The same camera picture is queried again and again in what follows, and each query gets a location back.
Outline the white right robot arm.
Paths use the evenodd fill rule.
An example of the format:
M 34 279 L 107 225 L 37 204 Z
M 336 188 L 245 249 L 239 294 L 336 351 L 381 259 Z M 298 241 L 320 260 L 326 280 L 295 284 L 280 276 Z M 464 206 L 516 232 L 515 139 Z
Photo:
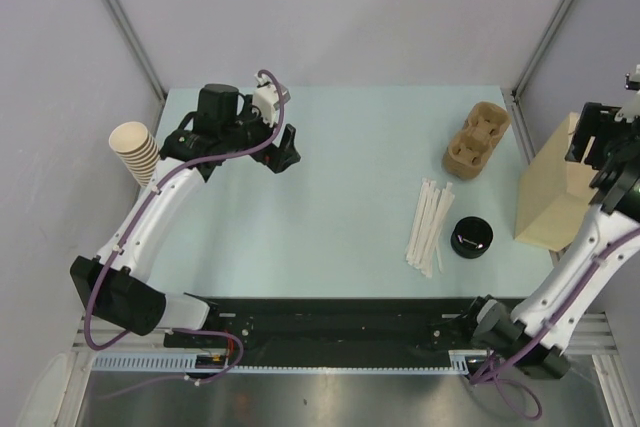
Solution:
M 535 379 L 562 378 L 579 320 L 639 250 L 639 104 L 585 104 L 565 158 L 595 170 L 595 195 L 574 241 L 528 298 L 508 309 L 487 296 L 461 323 L 463 340 L 489 352 L 472 384 L 512 367 Z

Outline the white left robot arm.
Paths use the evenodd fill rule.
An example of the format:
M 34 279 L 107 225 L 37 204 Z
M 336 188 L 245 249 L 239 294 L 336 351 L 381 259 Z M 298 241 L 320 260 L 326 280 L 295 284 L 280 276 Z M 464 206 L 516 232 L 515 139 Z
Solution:
M 119 229 L 93 257 L 79 256 L 70 267 L 85 308 L 88 345 L 100 347 L 91 338 L 94 318 L 139 336 L 157 328 L 185 331 L 202 347 L 219 339 L 221 323 L 209 315 L 207 301 L 163 293 L 148 280 L 180 209 L 216 168 L 249 156 L 280 173 L 300 161 L 296 130 L 284 121 L 289 100 L 288 90 L 265 70 L 249 95 L 226 84 L 200 89 L 196 109 L 165 138 L 150 182 Z

